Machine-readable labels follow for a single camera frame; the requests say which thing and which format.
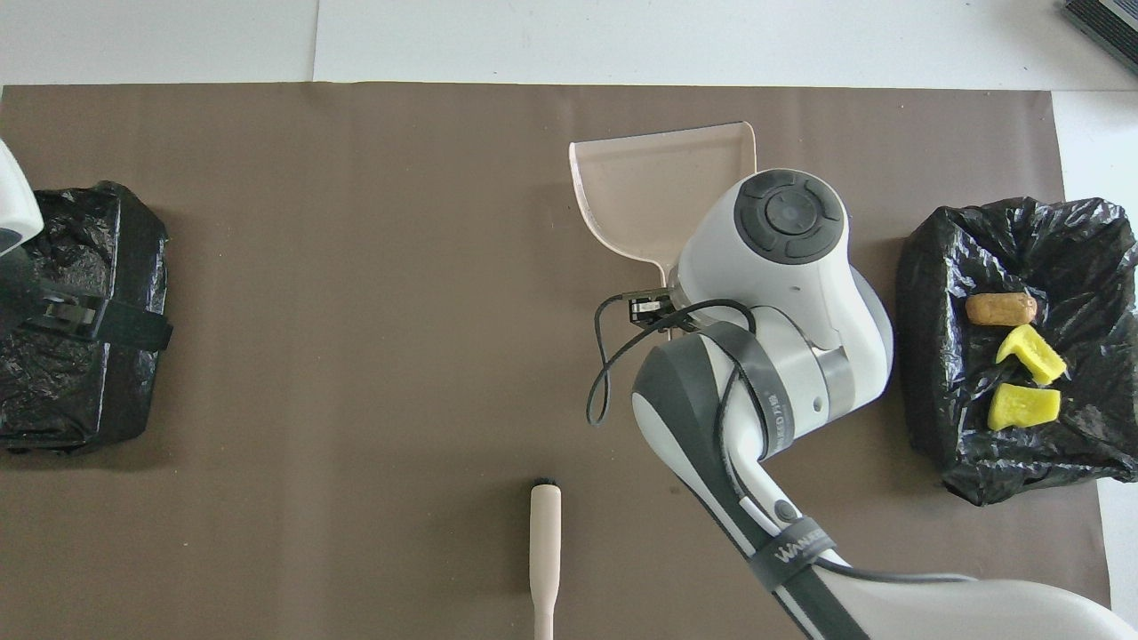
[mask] yellow object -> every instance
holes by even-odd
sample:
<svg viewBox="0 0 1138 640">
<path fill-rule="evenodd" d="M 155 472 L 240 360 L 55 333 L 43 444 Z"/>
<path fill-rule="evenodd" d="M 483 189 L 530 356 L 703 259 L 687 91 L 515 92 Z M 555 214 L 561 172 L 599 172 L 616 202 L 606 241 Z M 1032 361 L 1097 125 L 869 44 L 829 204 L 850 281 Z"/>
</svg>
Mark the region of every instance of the yellow object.
<svg viewBox="0 0 1138 640">
<path fill-rule="evenodd" d="M 996 362 L 1003 362 L 1013 353 L 1031 371 L 1031 379 L 1037 384 L 1049 385 L 1066 371 L 1066 362 L 1031 325 L 1020 325 L 1012 329 L 999 345 Z"/>
<path fill-rule="evenodd" d="M 1033 427 L 1059 417 L 1059 392 L 1001 384 L 988 411 L 988 428 Z"/>
</svg>

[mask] white robotic arm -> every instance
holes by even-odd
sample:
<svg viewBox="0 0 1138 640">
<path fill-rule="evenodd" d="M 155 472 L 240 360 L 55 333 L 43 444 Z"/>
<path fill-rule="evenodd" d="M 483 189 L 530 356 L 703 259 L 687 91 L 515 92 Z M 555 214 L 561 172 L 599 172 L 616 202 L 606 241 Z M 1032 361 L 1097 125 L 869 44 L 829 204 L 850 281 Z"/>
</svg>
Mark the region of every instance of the white robotic arm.
<svg viewBox="0 0 1138 640">
<path fill-rule="evenodd" d="M 892 330 L 849 265 L 849 216 L 820 179 L 770 170 L 732 187 L 670 282 L 696 330 L 649 353 L 633 410 L 652 450 L 700 499 L 810 638 L 1138 639 L 1108 609 L 1058 589 L 851 568 L 759 462 L 876 399 Z"/>
<path fill-rule="evenodd" d="M 32 188 L 16 158 L 0 140 L 0 255 L 43 229 L 43 218 Z"/>
</svg>

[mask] brown cylindrical object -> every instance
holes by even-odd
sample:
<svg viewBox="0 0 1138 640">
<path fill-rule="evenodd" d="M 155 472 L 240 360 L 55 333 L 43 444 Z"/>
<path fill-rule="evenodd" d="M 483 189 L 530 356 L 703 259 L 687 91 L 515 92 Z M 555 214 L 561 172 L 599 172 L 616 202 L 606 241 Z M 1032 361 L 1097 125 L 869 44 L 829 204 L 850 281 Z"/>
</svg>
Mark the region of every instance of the brown cylindrical object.
<svg viewBox="0 0 1138 640">
<path fill-rule="evenodd" d="M 964 310 L 973 325 L 1019 327 L 1030 325 L 1038 311 L 1036 298 L 1024 293 L 976 294 L 968 296 Z"/>
</svg>

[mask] brush handle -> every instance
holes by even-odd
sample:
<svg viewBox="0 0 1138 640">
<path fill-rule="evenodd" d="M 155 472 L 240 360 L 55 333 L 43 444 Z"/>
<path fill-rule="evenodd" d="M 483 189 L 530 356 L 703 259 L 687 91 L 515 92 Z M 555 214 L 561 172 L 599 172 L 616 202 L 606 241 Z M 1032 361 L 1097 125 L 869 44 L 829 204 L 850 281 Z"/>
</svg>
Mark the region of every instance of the brush handle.
<svg viewBox="0 0 1138 640">
<path fill-rule="evenodd" d="M 561 582 L 561 490 L 539 484 L 529 492 L 529 591 L 534 638 L 553 640 L 553 606 Z"/>
</svg>

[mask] black vent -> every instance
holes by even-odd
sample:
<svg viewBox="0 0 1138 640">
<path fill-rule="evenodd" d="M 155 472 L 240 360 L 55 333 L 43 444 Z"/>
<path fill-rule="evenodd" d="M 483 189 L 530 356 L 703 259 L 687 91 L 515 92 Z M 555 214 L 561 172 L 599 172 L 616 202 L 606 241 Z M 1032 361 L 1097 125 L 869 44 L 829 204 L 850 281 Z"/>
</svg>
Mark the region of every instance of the black vent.
<svg viewBox="0 0 1138 640">
<path fill-rule="evenodd" d="M 1111 2 L 1118 11 L 1124 11 L 1130 20 L 1105 6 Z M 1080 31 L 1122 60 L 1130 71 L 1138 73 L 1138 0 L 1071 0 L 1063 6 L 1063 13 Z"/>
</svg>

